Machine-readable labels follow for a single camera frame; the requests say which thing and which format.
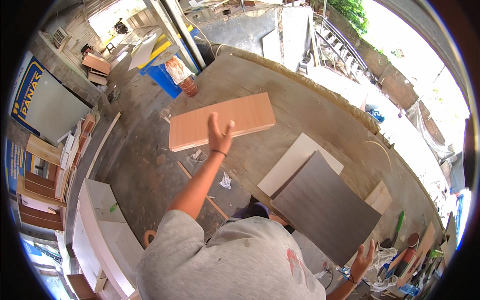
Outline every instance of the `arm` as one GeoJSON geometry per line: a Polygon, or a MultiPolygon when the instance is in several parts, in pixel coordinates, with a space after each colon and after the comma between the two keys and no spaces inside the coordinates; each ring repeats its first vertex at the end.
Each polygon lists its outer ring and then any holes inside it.
{"type": "Polygon", "coordinates": [[[368,250],[367,257],[363,257],[365,252],[365,247],[360,245],[357,257],[352,264],[350,269],[350,279],[356,283],[347,280],[333,292],[327,295],[327,300],[345,300],[353,289],[357,287],[357,284],[361,281],[362,277],[365,275],[367,270],[370,268],[370,265],[373,262],[373,255],[375,254],[375,242],[370,241],[370,248],[368,250]]]}
{"type": "Polygon", "coordinates": [[[226,134],[222,134],[218,128],[217,118],[218,114],[213,112],[208,119],[209,158],[187,183],[183,191],[175,197],[167,211],[178,209],[193,219],[198,217],[208,190],[232,142],[232,130],[235,123],[230,121],[226,134]]]}

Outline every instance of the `gray t-shirt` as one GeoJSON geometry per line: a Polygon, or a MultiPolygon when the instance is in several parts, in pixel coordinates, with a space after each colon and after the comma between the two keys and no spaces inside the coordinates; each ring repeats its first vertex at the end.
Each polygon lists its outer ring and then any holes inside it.
{"type": "Polygon", "coordinates": [[[205,244],[193,218],[168,211],[137,266],[142,299],[325,299],[280,223],[259,216],[235,220],[205,244]]]}

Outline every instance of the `hand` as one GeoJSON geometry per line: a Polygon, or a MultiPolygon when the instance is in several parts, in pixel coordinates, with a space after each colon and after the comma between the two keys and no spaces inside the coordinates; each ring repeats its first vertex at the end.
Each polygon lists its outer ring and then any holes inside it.
{"type": "Polygon", "coordinates": [[[357,257],[350,268],[350,275],[355,282],[360,282],[373,262],[373,255],[375,254],[375,242],[373,240],[370,241],[370,248],[368,249],[367,257],[365,258],[363,257],[364,252],[365,247],[360,245],[357,257]]]}
{"type": "Polygon", "coordinates": [[[208,118],[208,143],[210,145],[210,151],[217,150],[227,154],[232,144],[232,131],[235,122],[230,121],[227,125],[227,132],[222,134],[218,128],[217,120],[218,113],[212,112],[208,118]]]}

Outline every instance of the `wooden table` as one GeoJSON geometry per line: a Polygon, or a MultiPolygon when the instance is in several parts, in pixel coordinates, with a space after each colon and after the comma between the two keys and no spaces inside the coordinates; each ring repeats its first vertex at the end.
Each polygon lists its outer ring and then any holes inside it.
{"type": "MultiPolygon", "coordinates": [[[[278,72],[228,53],[219,55],[195,83],[197,95],[188,97],[181,93],[160,115],[168,118],[170,114],[177,116],[218,102],[268,92],[276,125],[234,138],[221,166],[263,204],[272,208],[271,199],[257,184],[304,132],[343,164],[340,177],[360,198],[365,199],[379,181],[384,181],[393,201],[372,238],[379,241],[392,238],[398,216],[405,211],[397,248],[406,247],[401,236],[408,237],[412,232],[422,236],[430,221],[435,228],[434,245],[440,242],[443,229],[440,218],[413,171],[396,151],[383,143],[382,136],[374,135],[327,98],[278,72]]],[[[208,154],[208,145],[199,148],[208,154]]]]}

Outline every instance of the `water bottle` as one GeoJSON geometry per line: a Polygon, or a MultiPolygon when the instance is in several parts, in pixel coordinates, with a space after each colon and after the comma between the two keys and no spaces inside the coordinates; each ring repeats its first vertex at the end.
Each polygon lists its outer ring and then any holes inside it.
{"type": "Polygon", "coordinates": [[[405,294],[409,294],[410,296],[417,296],[420,293],[420,289],[416,286],[413,286],[411,284],[404,284],[402,287],[398,288],[401,292],[404,292],[405,294]]]}

